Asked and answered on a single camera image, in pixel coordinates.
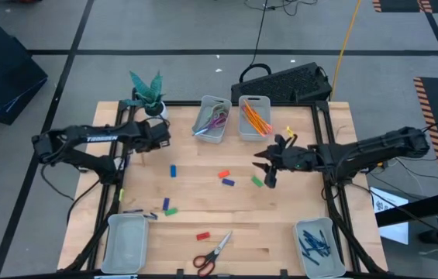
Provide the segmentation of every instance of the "gray plastic bin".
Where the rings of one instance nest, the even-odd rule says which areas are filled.
[[[319,235],[319,230],[322,230],[326,237],[327,244],[330,247],[330,255],[328,257],[322,257],[316,252],[311,252],[310,257],[313,260],[319,262],[319,266],[313,263],[309,259],[305,259],[302,255],[302,246],[299,244],[298,238],[305,239],[303,236],[303,230],[311,233],[313,236]],[[306,276],[310,279],[318,279],[324,277],[341,277],[346,273],[346,268],[341,263],[340,254],[337,249],[336,240],[333,235],[333,220],[323,217],[312,220],[305,220],[297,222],[293,227],[293,233],[295,235],[296,252],[300,258],[300,265],[305,268]]]
[[[196,117],[195,124],[191,128],[193,133],[206,124],[206,121],[210,116],[210,113],[212,112],[212,107],[217,104],[224,104],[229,112],[231,110],[231,107],[233,106],[233,104],[229,100],[208,95],[203,96],[200,112]],[[203,134],[196,135],[195,137],[208,143],[221,143],[222,138],[224,137],[224,132],[226,131],[227,122],[229,121],[229,115],[227,116],[226,124],[224,125],[224,127],[210,129]]]
[[[271,100],[266,96],[251,96],[243,95],[240,97],[239,110],[240,110],[240,136],[242,140],[246,141],[262,141],[267,140],[268,136],[261,136],[254,127],[248,122],[247,117],[244,115],[244,111],[241,107],[244,104],[244,100],[247,100],[251,108],[256,110],[262,119],[268,124],[271,123]]]
[[[148,221],[141,214],[115,214],[109,226],[103,273],[135,274],[147,261]]]

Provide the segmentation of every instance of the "scissors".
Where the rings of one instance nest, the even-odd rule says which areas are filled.
[[[206,131],[214,128],[224,127],[227,122],[227,115],[229,112],[226,110],[224,105],[218,104],[212,107],[212,114],[209,116],[206,124],[200,127],[193,136],[203,134]]]
[[[206,256],[197,256],[193,260],[193,265],[198,269],[198,276],[199,277],[205,277],[212,273],[214,268],[216,268],[216,259],[220,254],[220,251],[224,249],[224,246],[226,245],[227,241],[229,241],[229,238],[231,237],[231,234],[233,234],[232,231],[226,234],[226,237],[219,243],[217,248],[215,248],[210,254]]]

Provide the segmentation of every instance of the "red scissors handle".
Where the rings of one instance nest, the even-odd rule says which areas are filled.
[[[197,256],[193,260],[193,265],[198,269],[198,276],[205,277],[212,273],[212,271],[216,268],[216,258],[218,254],[215,254],[212,251],[210,254],[206,256]]]

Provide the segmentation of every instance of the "green block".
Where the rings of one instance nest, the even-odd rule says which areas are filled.
[[[176,213],[178,213],[178,209],[177,209],[177,208],[171,208],[171,209],[169,209],[169,210],[167,210],[167,211],[165,212],[165,215],[166,215],[166,216],[170,216],[170,215],[172,215],[172,214],[176,214]]]
[[[253,176],[253,177],[251,178],[251,180],[252,180],[252,182],[255,183],[258,187],[262,187],[262,186],[264,186],[264,183],[263,183],[260,179],[258,179],[256,176]]]

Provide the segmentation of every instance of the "white paper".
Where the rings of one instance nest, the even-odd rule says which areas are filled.
[[[408,203],[408,200],[406,198],[401,198],[396,195],[389,194],[385,191],[379,190],[374,187],[371,187],[371,190],[375,192],[375,194],[380,195],[382,198],[392,202],[395,205],[406,205]],[[372,195],[372,197],[374,198],[375,213],[393,208],[392,205],[388,204],[386,201],[379,198],[378,196]],[[384,238],[408,245],[409,242],[408,230],[409,230],[409,224],[407,222],[404,222],[401,224],[381,227],[379,228],[379,234]]]

